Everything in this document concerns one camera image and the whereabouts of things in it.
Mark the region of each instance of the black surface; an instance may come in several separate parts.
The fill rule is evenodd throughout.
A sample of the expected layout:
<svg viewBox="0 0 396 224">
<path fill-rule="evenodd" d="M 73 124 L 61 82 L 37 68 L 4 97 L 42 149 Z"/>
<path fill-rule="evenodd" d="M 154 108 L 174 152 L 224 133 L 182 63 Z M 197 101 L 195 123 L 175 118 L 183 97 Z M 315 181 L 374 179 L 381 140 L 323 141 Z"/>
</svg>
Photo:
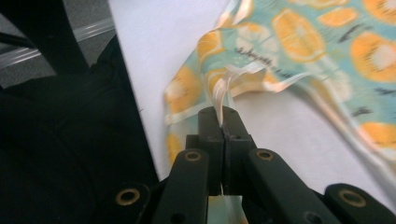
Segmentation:
<svg viewBox="0 0 396 224">
<path fill-rule="evenodd" d="M 262 160 L 258 153 L 268 156 Z M 275 223 L 340 223 L 275 152 L 253 149 L 245 161 L 247 177 Z"/>
<path fill-rule="evenodd" d="M 120 204 L 117 197 L 122 195 L 123 190 L 135 190 L 135 193 L 125 194 L 125 200 L 132 200 L 136 197 L 136 201 L 130 201 L 130 204 Z M 139 183 L 125 183 L 116 186 L 114 190 L 108 194 L 105 201 L 100 204 L 98 209 L 92 215 L 91 224 L 113 224 L 113 223 L 147 223 L 140 222 L 145 212 L 145 208 L 150 200 L 149 188 Z"/>
<path fill-rule="evenodd" d="M 343 200 L 340 195 L 342 190 L 347 190 L 353 194 L 360 195 L 361 198 L 357 198 L 351 195 L 347 198 L 352 201 L 348 203 L 347 200 Z M 342 220 L 343 223 L 381 223 L 381 224 L 391 224 L 396 223 L 396 216 L 392 214 L 379 201 L 373 198 L 370 194 L 362 189 L 358 189 L 348 184 L 335 184 L 330 185 L 326 188 L 324 200 L 329 208 Z M 353 203 L 364 200 L 362 206 L 356 206 Z"/>
<path fill-rule="evenodd" d="M 236 110 L 224 106 L 223 117 L 223 190 L 226 195 L 241 195 L 246 175 L 242 162 L 255 144 Z"/>
<path fill-rule="evenodd" d="M 201 110 L 198 114 L 198 138 L 201 150 L 209 155 L 209 193 L 211 196 L 221 194 L 221 180 L 224 170 L 224 139 L 216 117 L 214 107 Z M 186 148 L 191 146 L 191 139 L 187 139 Z"/>
<path fill-rule="evenodd" d="M 0 223 L 87 223 L 115 186 L 158 182 L 117 38 L 89 73 L 4 89 L 0 108 Z"/>
</svg>

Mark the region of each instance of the fabric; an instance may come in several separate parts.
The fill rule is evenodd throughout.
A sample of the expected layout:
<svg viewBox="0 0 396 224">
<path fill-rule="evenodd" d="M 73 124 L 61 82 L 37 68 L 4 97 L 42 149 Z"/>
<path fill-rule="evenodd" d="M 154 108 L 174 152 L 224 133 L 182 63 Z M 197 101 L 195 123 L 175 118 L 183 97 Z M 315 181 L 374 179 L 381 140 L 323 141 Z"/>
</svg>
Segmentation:
<svg viewBox="0 0 396 224">
<path fill-rule="evenodd" d="M 116 37 L 90 73 L 0 91 L 1 223 L 89 223 L 125 182 L 158 178 Z"/>
<path fill-rule="evenodd" d="M 232 1 L 166 88 L 170 161 L 199 110 L 296 85 L 396 189 L 395 25 L 390 0 Z"/>
</svg>

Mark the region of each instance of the orange slice print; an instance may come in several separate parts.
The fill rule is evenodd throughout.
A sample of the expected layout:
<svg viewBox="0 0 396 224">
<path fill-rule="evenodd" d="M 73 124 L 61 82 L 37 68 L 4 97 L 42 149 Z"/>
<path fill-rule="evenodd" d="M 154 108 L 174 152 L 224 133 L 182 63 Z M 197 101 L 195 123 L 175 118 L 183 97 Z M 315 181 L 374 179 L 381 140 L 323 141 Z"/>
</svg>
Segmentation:
<svg viewBox="0 0 396 224">
<path fill-rule="evenodd" d="M 202 90 L 201 80 L 189 67 L 182 66 L 166 87 L 165 101 L 172 113 L 179 113 L 195 105 Z"/>
<path fill-rule="evenodd" d="M 318 21 L 331 27 L 344 26 L 358 18 L 358 12 L 353 7 L 337 7 L 318 17 Z"/>
<path fill-rule="evenodd" d="M 362 76 L 378 82 L 396 82 L 396 43 L 365 32 L 352 42 L 350 54 Z"/>
<path fill-rule="evenodd" d="M 341 6 L 348 2 L 348 0 L 289 0 L 289 2 L 298 5 L 309 5 L 312 8 L 323 9 L 326 7 Z"/>
<path fill-rule="evenodd" d="M 367 122 L 361 125 L 378 147 L 387 147 L 396 150 L 396 125 L 378 122 Z"/>
<path fill-rule="evenodd" d="M 224 51 L 224 48 L 221 45 L 221 32 L 211 31 L 202 36 L 198 41 L 196 49 L 200 62 L 203 62 L 208 56 L 212 54 L 217 54 Z"/>
<path fill-rule="evenodd" d="M 396 24 L 396 1 L 395 0 L 363 0 L 367 11 L 378 20 Z"/>
<path fill-rule="evenodd" d="M 291 9 L 282 10 L 274 17 L 272 25 L 283 48 L 295 62 L 313 62 L 324 55 L 325 45 L 320 33 Z"/>
</svg>

